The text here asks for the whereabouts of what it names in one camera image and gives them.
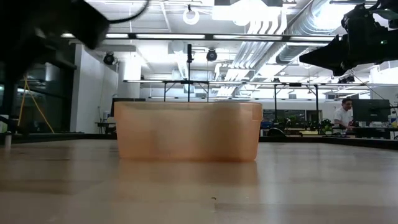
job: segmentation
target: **wooden table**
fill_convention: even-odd
[[[120,161],[116,141],[0,154],[0,223],[397,223],[398,153],[259,144],[256,162]]]

